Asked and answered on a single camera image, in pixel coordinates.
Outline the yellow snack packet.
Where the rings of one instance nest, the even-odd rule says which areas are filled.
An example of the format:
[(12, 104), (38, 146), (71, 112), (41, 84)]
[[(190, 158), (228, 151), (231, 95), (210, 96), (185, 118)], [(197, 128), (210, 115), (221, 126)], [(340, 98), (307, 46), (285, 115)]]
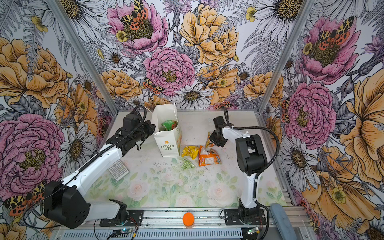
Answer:
[(200, 147), (198, 146), (186, 146), (182, 151), (181, 157), (190, 157), (194, 160), (199, 155), (199, 149)]

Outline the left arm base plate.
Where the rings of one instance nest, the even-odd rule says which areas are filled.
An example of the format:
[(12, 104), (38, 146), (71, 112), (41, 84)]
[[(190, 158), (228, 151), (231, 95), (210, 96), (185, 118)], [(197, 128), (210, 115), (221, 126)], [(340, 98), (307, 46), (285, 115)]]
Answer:
[(122, 218), (102, 219), (99, 225), (100, 227), (140, 227), (143, 215), (143, 210), (127, 210)]

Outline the green snack packet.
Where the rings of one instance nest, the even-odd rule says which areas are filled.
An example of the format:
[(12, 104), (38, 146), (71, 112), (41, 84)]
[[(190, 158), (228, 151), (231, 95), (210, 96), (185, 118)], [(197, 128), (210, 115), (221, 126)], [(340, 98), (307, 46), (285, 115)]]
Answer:
[(178, 121), (176, 120), (166, 120), (160, 125), (160, 132), (168, 132), (174, 130), (178, 126)]

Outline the white paper bag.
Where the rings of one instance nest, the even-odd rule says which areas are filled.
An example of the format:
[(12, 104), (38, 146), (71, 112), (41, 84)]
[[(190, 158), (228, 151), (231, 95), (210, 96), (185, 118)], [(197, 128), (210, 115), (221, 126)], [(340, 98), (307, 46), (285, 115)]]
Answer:
[[(160, 132), (161, 123), (166, 120), (178, 121), (178, 126), (168, 132)], [(156, 125), (155, 141), (163, 157), (179, 157), (181, 149), (182, 132), (178, 119), (176, 104), (157, 105), (153, 111), (152, 123)]]

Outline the orange white snack packet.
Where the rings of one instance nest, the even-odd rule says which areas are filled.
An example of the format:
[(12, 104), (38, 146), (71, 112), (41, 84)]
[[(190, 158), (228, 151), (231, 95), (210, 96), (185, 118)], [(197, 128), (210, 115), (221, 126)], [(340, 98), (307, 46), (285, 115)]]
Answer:
[(205, 149), (203, 146), (199, 147), (199, 167), (221, 164), (220, 156), (214, 149)]

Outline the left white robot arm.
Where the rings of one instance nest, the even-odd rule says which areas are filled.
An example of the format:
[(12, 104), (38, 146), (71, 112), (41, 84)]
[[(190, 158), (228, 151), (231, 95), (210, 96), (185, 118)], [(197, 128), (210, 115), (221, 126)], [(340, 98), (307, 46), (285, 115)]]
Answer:
[(69, 229), (84, 222), (111, 220), (123, 225), (128, 220), (127, 205), (118, 200), (88, 203), (84, 196), (96, 180), (116, 164), (131, 149), (140, 150), (141, 144), (156, 130), (156, 125), (133, 110), (123, 119), (123, 126), (109, 138), (100, 152), (78, 170), (61, 181), (52, 181), (45, 187), (43, 215)]

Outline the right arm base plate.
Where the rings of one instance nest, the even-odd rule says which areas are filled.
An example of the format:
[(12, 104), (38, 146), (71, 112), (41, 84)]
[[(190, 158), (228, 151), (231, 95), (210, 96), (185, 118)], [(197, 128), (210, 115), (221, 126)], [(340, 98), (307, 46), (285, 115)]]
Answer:
[(259, 209), (257, 214), (243, 217), (238, 209), (224, 209), (220, 217), (224, 219), (226, 226), (265, 226), (267, 224), (263, 209)]

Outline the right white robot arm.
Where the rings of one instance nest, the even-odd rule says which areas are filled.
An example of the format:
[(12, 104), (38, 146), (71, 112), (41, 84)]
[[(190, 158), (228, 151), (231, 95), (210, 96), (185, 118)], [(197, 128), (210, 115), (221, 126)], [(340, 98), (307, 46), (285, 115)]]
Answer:
[(248, 130), (264, 130), (255, 127), (234, 127), (222, 116), (214, 118), (215, 130), (210, 140), (218, 147), (224, 147), (227, 141), (235, 144), (237, 163), (240, 171), (246, 175), (239, 199), (238, 212), (226, 212), (227, 225), (262, 225), (266, 217), (257, 203), (258, 182), (264, 167), (268, 163), (267, 155), (260, 135), (249, 134)]

